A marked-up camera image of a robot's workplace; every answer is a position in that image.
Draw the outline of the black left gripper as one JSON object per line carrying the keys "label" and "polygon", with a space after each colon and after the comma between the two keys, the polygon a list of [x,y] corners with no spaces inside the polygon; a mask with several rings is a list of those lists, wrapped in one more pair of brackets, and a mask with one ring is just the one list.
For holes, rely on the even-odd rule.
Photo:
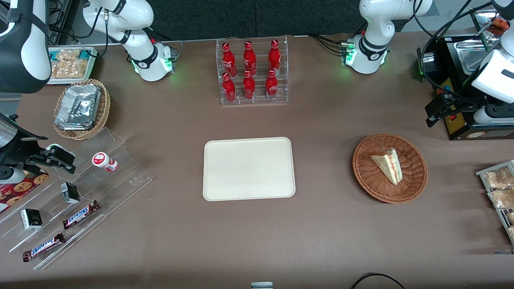
{"label": "black left gripper", "polygon": [[455,98],[450,95],[437,95],[434,104],[426,105],[426,126],[433,127],[441,118],[456,113],[475,112],[481,107],[481,98]]}

